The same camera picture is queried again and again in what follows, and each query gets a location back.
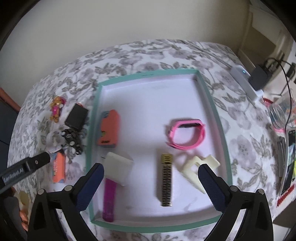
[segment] phone screen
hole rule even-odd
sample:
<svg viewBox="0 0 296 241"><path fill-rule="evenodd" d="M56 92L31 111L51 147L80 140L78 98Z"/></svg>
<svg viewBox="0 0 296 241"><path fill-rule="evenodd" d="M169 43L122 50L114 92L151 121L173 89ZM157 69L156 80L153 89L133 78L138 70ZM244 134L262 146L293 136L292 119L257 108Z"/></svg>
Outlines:
<svg viewBox="0 0 296 241"><path fill-rule="evenodd" d="M296 130L291 130L288 132L288 152L287 152L287 173L283 177L284 184L281 195L287 191L291 185L291 183L295 179L294 165L295 165L295 157L296 157Z"/></svg>

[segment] table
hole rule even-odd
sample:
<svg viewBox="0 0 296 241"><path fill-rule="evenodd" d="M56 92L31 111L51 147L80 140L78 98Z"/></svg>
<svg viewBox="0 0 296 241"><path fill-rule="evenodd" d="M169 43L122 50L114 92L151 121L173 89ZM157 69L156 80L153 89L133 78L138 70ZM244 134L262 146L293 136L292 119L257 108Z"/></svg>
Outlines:
<svg viewBox="0 0 296 241"><path fill-rule="evenodd" d="M191 42L220 59L234 65L240 61L232 50L224 45L209 42ZM199 51L180 40L157 39L136 41L87 54L53 71L36 83L21 107L13 130L8 165L45 150L46 135L64 126L67 113L76 102L83 102L91 110L98 83L109 78L157 69L198 69L217 106L228 144L233 184L242 191L254 192L262 188L266 192L271 216L275 218L277 190L279 188L276 157L276 134L271 128L267 108L263 102L250 102L245 92L229 73L229 67L216 58ZM55 96L66 99L59 123L49 120L49 104ZM81 138L86 144L88 120ZM30 206L40 188L47 192L59 191L65 185L73 185L85 172L85 155L76 156L72 148L65 150L66 183L52 183L52 164L39 169L16 185L16 190L29 194ZM63 213L59 218L69 240L74 239ZM123 233L93 225L88 211L82 217L98 240L178 241L203 240L214 224L197 229L155 234ZM229 236L233 239L243 213L240 213Z"/></svg>

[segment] blue gripper pad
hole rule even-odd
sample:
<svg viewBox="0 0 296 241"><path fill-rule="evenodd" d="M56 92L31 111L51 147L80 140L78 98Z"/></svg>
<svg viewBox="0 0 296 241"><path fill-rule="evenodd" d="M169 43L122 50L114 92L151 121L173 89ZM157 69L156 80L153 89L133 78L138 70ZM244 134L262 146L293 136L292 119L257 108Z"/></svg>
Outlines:
<svg viewBox="0 0 296 241"><path fill-rule="evenodd" d="M207 164L200 165L197 173L215 209L223 213L230 201L228 185L222 178L217 177Z"/></svg>
<svg viewBox="0 0 296 241"><path fill-rule="evenodd" d="M95 163L89 172L75 183L72 195L76 199L76 209L79 212L87 208L103 178L103 165Z"/></svg>

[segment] metal screw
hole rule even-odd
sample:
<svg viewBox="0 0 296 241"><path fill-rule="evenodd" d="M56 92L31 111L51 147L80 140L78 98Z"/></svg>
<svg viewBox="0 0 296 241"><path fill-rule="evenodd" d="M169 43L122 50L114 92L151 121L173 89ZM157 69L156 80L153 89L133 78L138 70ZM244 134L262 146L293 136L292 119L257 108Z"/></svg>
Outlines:
<svg viewBox="0 0 296 241"><path fill-rule="evenodd" d="M260 194L264 194L264 190L263 190L262 188L258 189L258 192L259 192Z"/></svg>
<svg viewBox="0 0 296 241"><path fill-rule="evenodd" d="M230 190L233 191L233 192L236 192L238 190L238 188L237 188L237 186L231 186Z"/></svg>
<svg viewBox="0 0 296 241"><path fill-rule="evenodd" d="M38 193L39 195L43 194L43 193L44 193L44 189L39 189L37 193Z"/></svg>
<svg viewBox="0 0 296 241"><path fill-rule="evenodd" d="M72 186L71 185L68 185L68 186L65 186L64 188L65 191L71 191L72 190Z"/></svg>

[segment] pink smartwatch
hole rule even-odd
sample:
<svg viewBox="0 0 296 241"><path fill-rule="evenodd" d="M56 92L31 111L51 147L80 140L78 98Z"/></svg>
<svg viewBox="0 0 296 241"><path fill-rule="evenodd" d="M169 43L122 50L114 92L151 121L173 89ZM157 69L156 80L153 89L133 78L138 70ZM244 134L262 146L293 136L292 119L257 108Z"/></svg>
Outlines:
<svg viewBox="0 0 296 241"><path fill-rule="evenodd" d="M184 146L184 145L178 145L174 142L174 134L177 128L189 128L189 127L195 127L200 131L199 137L197 141L190 145L190 146ZM202 143L202 141L205 138L205 124L201 122L199 119L191 119L191 120L178 120L175 122L175 124L171 127L171 129L168 132L168 139L169 143L168 145L171 147L174 147L178 150L190 150L193 148L196 148L198 145Z"/></svg>

